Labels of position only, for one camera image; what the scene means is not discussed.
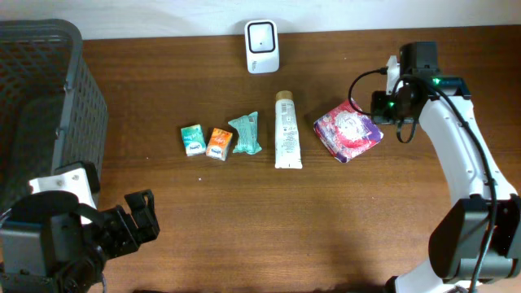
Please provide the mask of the teal small tissue pack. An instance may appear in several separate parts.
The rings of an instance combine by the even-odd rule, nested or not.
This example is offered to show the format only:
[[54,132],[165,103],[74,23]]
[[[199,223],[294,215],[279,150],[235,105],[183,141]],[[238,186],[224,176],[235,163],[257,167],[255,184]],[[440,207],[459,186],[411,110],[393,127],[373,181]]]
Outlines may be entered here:
[[192,125],[181,129],[186,155],[201,155],[206,152],[206,142],[201,125]]

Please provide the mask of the red purple tissue pack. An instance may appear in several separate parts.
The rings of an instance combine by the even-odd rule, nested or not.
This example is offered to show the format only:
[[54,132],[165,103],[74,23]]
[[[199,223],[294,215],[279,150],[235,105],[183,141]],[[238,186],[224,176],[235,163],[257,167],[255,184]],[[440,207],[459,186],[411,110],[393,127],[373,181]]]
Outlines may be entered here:
[[313,123],[313,129],[331,155],[347,163],[380,143],[383,132],[366,116],[341,103]]

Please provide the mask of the orange small tissue pack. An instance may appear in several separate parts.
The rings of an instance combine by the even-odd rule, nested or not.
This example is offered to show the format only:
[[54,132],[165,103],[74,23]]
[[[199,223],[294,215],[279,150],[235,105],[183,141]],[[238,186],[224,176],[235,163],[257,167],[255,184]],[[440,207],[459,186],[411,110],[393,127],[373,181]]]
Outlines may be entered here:
[[225,161],[230,148],[233,134],[224,129],[214,128],[208,141],[206,156]]

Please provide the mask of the green wipes pack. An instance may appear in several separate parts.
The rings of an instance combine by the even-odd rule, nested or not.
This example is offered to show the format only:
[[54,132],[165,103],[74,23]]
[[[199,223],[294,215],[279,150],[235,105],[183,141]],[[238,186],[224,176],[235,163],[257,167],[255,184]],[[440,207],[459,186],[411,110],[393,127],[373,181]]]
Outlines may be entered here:
[[249,115],[241,116],[228,122],[228,125],[234,128],[238,135],[238,141],[235,145],[234,153],[247,153],[255,155],[262,150],[258,139],[258,112],[252,112]]

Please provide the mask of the white cream tube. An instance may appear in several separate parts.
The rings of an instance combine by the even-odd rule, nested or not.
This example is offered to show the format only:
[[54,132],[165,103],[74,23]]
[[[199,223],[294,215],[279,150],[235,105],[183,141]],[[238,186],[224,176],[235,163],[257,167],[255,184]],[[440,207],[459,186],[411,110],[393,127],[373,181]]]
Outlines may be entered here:
[[303,168],[296,106],[289,90],[275,95],[275,168]]

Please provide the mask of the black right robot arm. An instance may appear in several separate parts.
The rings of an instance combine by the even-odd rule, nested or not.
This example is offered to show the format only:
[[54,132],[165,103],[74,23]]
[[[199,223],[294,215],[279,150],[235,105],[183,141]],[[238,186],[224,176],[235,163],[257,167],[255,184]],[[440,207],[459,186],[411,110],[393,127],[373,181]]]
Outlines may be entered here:
[[387,88],[371,101],[376,124],[420,127],[446,178],[451,208],[428,258],[390,278],[386,292],[475,292],[520,274],[520,196],[497,167],[461,77],[442,75],[437,45],[412,42],[389,58]]

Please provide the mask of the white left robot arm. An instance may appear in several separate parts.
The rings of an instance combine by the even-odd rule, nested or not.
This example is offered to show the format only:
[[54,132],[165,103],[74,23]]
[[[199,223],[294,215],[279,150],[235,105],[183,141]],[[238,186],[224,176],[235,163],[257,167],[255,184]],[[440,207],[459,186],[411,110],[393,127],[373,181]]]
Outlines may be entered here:
[[160,233],[154,195],[141,190],[105,211],[95,165],[75,162],[30,180],[32,193],[1,216],[3,292],[87,292],[105,286],[106,263],[138,251]]

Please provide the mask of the grey plastic basket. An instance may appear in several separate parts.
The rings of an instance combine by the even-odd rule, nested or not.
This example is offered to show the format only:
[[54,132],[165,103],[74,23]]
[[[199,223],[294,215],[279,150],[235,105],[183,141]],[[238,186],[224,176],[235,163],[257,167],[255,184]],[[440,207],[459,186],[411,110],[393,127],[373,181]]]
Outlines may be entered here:
[[1,23],[1,209],[28,183],[81,161],[100,171],[107,103],[66,20]]

